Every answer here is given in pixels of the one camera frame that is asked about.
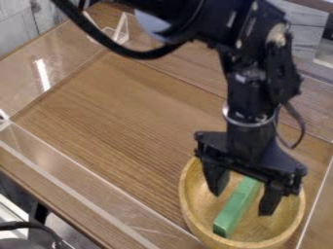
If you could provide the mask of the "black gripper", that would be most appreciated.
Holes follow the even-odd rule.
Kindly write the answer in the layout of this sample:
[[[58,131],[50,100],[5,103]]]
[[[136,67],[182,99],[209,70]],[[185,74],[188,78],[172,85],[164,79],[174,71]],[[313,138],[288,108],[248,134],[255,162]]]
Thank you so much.
[[[228,123],[227,131],[197,131],[196,156],[204,165],[204,173],[210,192],[220,196],[229,180],[231,171],[241,173],[264,183],[260,215],[272,216],[284,196],[297,195],[308,167],[280,147],[279,141],[289,149],[303,142],[307,124],[296,110],[289,111],[301,127],[301,135],[288,144],[277,132],[279,118],[261,126]]]

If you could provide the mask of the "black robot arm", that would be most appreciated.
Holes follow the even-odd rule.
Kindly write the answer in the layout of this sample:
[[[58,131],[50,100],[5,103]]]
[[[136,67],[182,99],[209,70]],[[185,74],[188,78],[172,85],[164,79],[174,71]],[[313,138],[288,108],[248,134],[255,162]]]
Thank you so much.
[[[285,109],[305,126],[291,100],[303,76],[293,60],[293,34],[285,12],[268,0],[120,0],[136,10],[146,32],[169,45],[193,40],[218,53],[228,83],[222,107],[227,131],[198,131],[196,156],[210,192],[220,195],[233,171],[264,182],[260,214],[275,213],[297,195],[308,168],[284,150],[277,131]]]

